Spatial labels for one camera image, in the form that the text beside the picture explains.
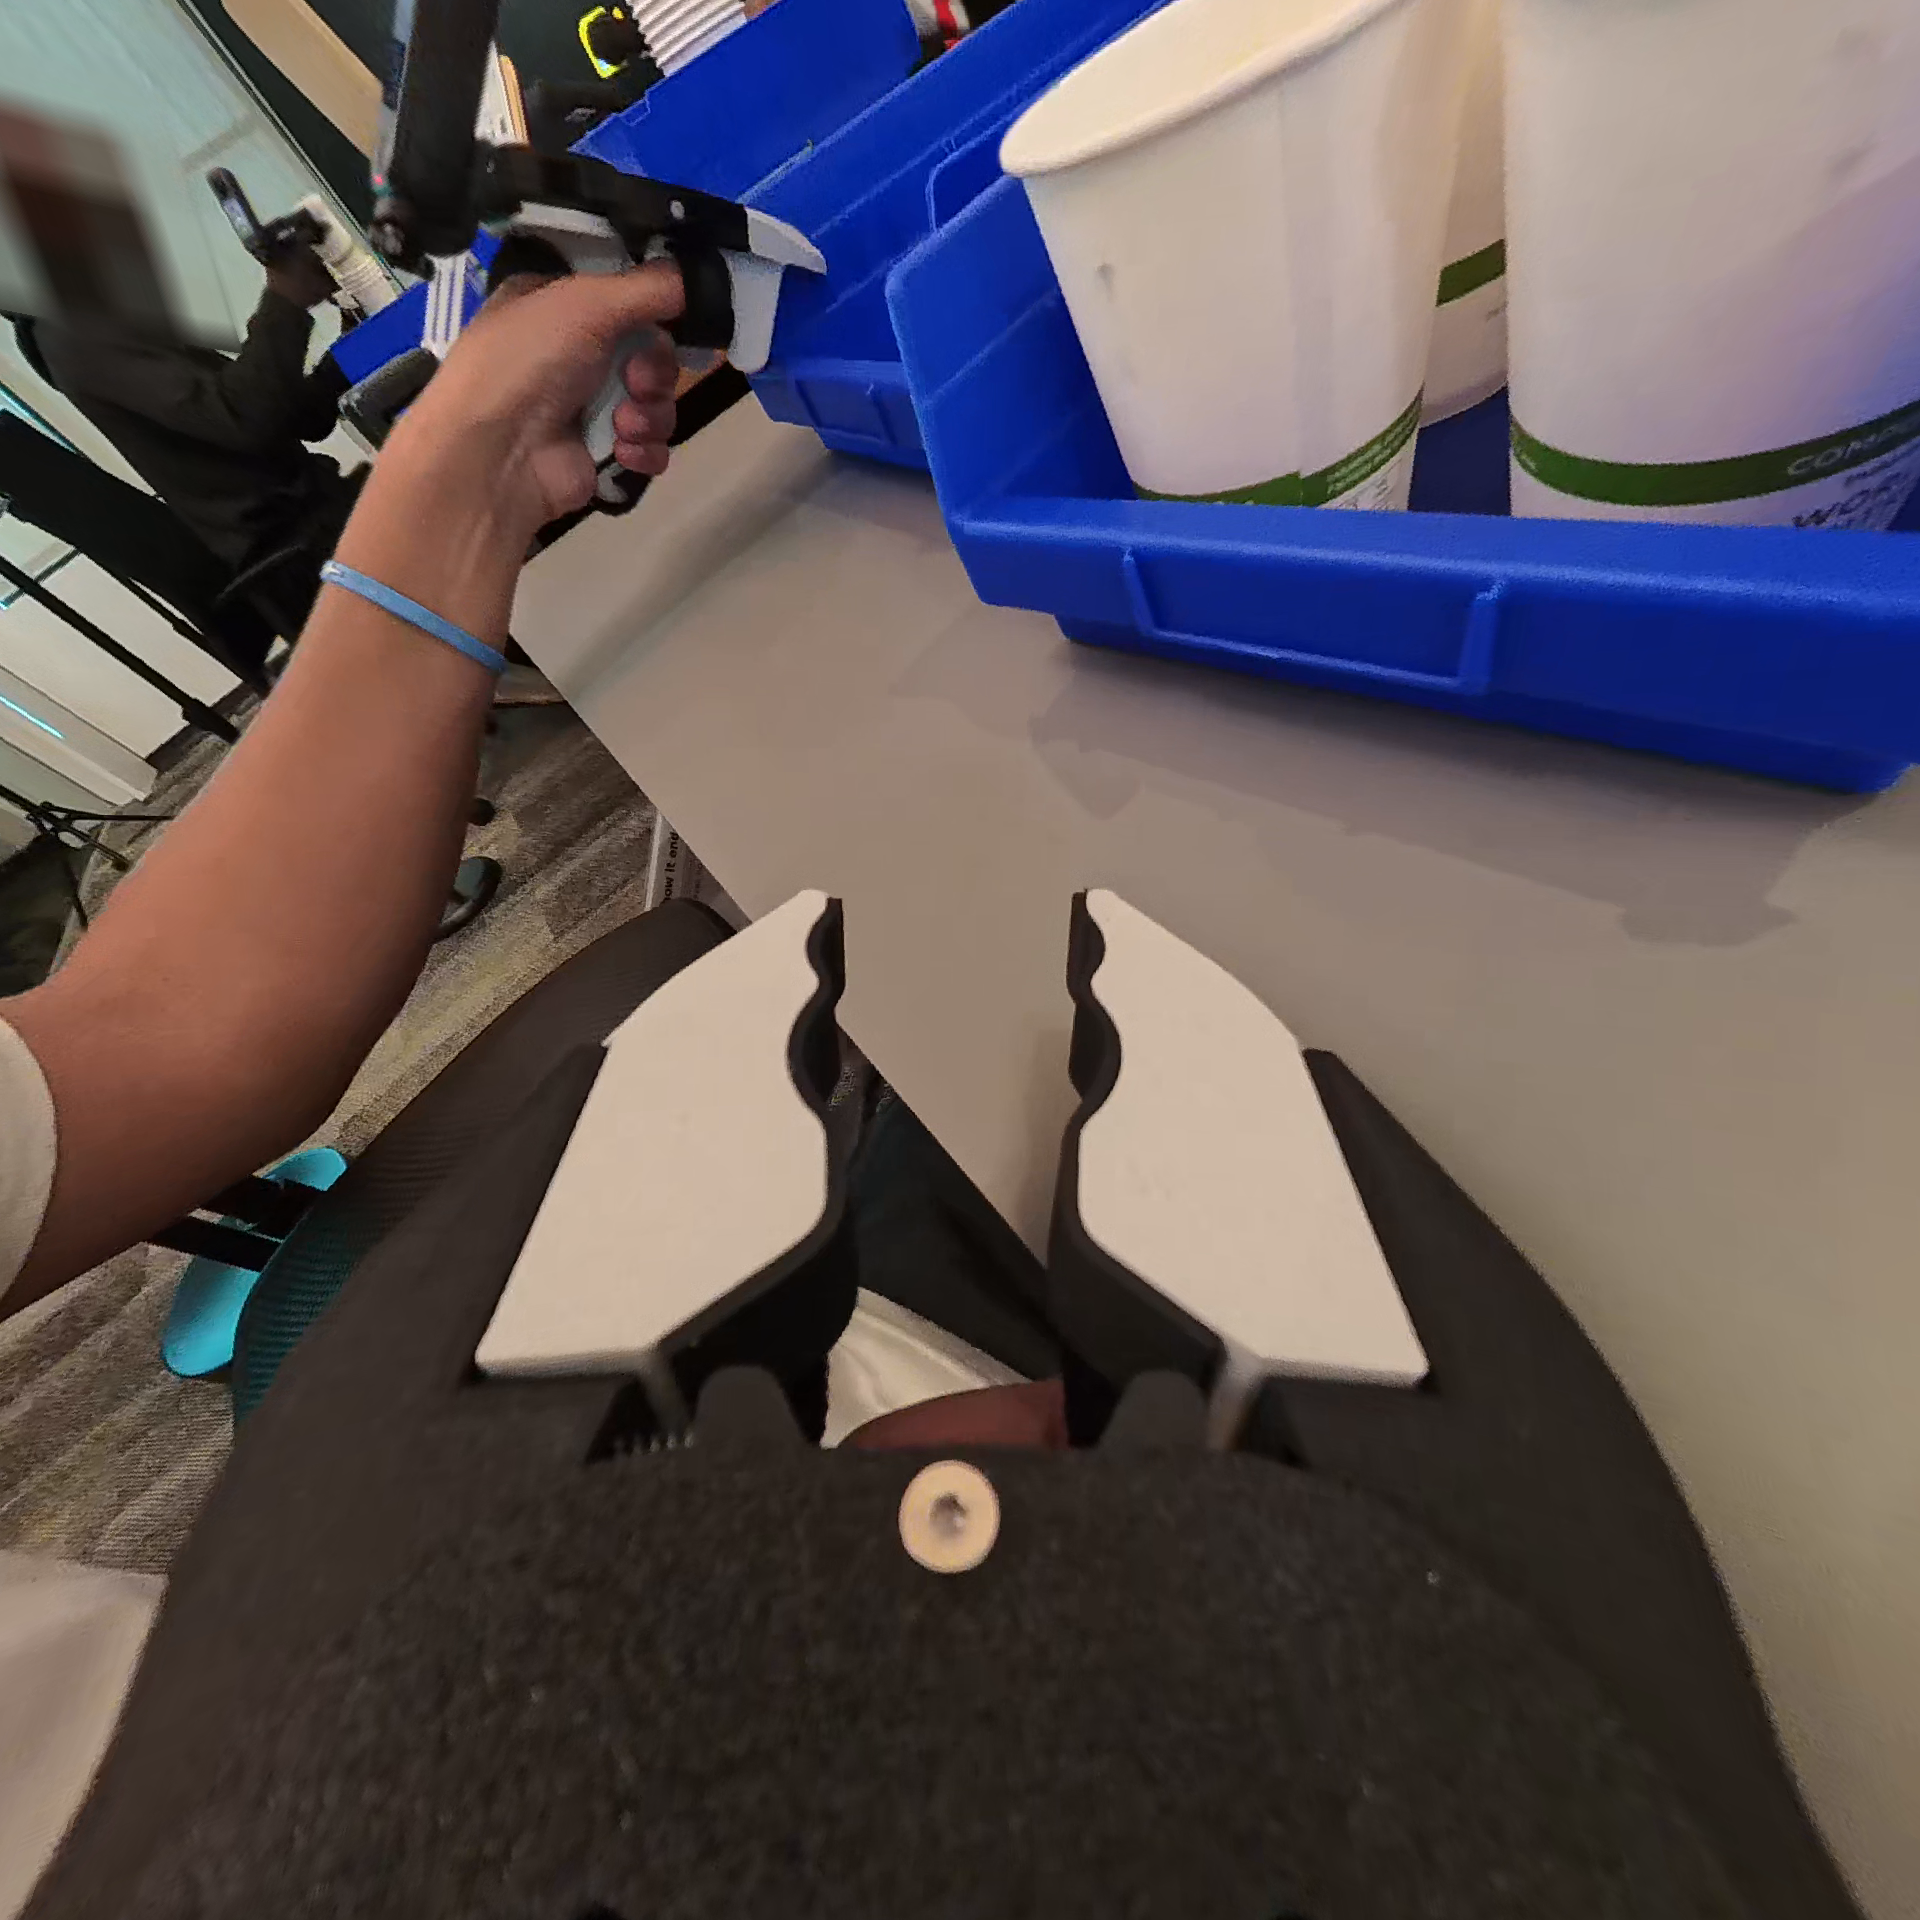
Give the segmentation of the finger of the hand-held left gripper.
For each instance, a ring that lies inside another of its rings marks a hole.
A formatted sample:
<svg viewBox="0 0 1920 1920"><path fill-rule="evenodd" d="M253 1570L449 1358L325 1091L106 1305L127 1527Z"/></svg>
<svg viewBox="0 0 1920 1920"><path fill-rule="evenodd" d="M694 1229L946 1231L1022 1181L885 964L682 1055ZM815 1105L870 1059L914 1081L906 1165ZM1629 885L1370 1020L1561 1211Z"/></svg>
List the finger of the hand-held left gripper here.
<svg viewBox="0 0 1920 1920"><path fill-rule="evenodd" d="M826 276L826 255L797 229L759 207L741 207L743 238L725 243L731 332L725 357L739 373L762 373L772 355L783 279Z"/></svg>

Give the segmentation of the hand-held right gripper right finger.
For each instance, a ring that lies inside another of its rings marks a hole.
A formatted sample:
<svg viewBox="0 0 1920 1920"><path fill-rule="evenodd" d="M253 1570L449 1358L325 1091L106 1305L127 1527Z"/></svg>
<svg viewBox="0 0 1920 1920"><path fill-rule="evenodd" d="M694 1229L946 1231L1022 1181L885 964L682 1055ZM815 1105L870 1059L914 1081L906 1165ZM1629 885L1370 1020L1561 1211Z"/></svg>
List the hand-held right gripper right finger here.
<svg viewBox="0 0 1920 1920"><path fill-rule="evenodd" d="M1308 1051L1253 989L1114 890L1068 932L1073 1116L1047 1226L1068 1434L1146 1375L1234 1450L1277 1380L1412 1390L1428 1353Z"/></svg>

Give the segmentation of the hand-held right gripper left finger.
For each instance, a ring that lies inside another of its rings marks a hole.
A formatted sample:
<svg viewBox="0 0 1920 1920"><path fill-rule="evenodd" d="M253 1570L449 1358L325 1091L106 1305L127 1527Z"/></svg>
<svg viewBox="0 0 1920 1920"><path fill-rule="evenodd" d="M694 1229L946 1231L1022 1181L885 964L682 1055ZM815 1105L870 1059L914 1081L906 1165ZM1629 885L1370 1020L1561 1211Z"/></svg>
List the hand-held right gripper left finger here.
<svg viewBox="0 0 1920 1920"><path fill-rule="evenodd" d="M710 1380L762 1375L805 1444L858 1302L831 1143L843 906L819 890L730 932L601 1043L473 1351L513 1385L617 1380L690 1434Z"/></svg>

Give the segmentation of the group of white paper cups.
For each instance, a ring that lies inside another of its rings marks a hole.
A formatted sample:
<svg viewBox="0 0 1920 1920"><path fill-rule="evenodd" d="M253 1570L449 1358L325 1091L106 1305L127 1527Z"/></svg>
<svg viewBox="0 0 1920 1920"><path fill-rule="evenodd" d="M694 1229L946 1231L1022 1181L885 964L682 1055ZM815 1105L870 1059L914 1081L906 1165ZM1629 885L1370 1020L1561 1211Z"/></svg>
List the group of white paper cups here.
<svg viewBox="0 0 1920 1920"><path fill-rule="evenodd" d="M1166 4L1007 129L1141 497L1406 509L1469 12Z"/></svg>

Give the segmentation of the person's left forearm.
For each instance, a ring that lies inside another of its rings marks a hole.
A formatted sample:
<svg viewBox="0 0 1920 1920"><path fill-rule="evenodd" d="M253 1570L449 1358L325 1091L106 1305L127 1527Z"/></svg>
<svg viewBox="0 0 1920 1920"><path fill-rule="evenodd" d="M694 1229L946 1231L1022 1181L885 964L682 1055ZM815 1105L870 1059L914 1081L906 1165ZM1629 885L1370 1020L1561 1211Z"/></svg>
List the person's left forearm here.
<svg viewBox="0 0 1920 1920"><path fill-rule="evenodd" d="M67 963L4 998L54 1105L54 1177L4 1313L299 1145L425 963L494 676L325 587L220 773Z"/></svg>

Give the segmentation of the person's left hand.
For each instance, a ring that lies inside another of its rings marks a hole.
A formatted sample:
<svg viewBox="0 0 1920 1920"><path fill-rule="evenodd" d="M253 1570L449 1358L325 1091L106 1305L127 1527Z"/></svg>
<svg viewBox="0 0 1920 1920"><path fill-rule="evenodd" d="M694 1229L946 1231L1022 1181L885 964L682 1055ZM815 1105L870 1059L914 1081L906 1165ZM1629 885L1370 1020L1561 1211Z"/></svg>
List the person's left hand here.
<svg viewBox="0 0 1920 1920"><path fill-rule="evenodd" d="M500 646L542 529L586 511L606 463L666 474L682 305L666 261L513 279L403 413L334 561Z"/></svg>

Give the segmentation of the person's right hand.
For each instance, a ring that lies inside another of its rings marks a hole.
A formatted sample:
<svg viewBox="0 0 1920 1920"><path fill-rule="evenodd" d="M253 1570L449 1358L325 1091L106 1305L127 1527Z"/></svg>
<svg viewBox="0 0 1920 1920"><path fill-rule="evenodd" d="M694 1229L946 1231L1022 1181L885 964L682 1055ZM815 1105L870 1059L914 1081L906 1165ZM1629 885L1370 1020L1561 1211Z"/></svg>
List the person's right hand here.
<svg viewBox="0 0 1920 1920"><path fill-rule="evenodd" d="M996 1382L886 1410L852 1429L843 1450L967 1451L1069 1447L1059 1378Z"/></svg>

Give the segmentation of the dark trousers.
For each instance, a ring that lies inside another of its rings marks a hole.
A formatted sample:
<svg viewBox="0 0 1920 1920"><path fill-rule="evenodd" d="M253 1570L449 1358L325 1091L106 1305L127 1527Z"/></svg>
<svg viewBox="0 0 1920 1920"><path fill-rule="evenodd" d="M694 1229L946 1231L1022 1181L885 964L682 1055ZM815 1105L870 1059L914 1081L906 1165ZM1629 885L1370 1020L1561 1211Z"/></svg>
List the dark trousers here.
<svg viewBox="0 0 1920 1920"><path fill-rule="evenodd" d="M869 1291L1019 1378L1060 1375L1042 1260L881 1079L862 1095L849 1201Z"/></svg>

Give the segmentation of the teal stool base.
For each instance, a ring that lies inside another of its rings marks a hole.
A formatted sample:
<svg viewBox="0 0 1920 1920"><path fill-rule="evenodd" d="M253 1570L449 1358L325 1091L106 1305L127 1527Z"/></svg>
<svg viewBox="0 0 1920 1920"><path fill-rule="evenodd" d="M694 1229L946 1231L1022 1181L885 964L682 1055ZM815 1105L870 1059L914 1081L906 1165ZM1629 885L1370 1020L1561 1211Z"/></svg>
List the teal stool base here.
<svg viewBox="0 0 1920 1920"><path fill-rule="evenodd" d="M348 1159L337 1148L303 1148L221 1188L157 1236L161 1249L186 1255L161 1333L161 1359L172 1375L197 1380L231 1367L257 1283L345 1171Z"/></svg>

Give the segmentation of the blue wristband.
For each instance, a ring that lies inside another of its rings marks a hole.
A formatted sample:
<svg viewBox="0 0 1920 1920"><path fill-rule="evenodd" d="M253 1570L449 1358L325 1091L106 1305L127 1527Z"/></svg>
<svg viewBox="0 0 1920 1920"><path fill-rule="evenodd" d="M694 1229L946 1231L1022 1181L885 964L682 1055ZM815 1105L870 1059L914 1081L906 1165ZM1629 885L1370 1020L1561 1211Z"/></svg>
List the blue wristband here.
<svg viewBox="0 0 1920 1920"><path fill-rule="evenodd" d="M326 561L321 566L321 582L329 589L348 591L349 597L367 604L378 612L394 617L411 630L442 642L452 654L487 669L494 678L500 678L510 666L505 654L492 642L481 639L476 633L466 630L466 626L457 625L438 610L427 609L411 595L397 591L395 587L367 577L358 566L349 566L338 561Z"/></svg>

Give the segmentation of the cream shirt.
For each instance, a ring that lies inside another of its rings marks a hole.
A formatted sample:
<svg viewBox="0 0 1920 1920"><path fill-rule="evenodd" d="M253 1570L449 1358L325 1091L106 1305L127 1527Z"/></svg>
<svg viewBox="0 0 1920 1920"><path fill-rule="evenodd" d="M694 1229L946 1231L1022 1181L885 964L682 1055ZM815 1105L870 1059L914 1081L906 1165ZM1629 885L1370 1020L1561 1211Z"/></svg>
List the cream shirt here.
<svg viewBox="0 0 1920 1920"><path fill-rule="evenodd" d="M58 1121L33 1051L4 1026L2 1287L12 1289L58 1169ZM1038 1397L1015 1369L862 1289L830 1356L822 1441L970 1395ZM2 1916L21 1916L106 1757L164 1595L156 1573L2 1555Z"/></svg>

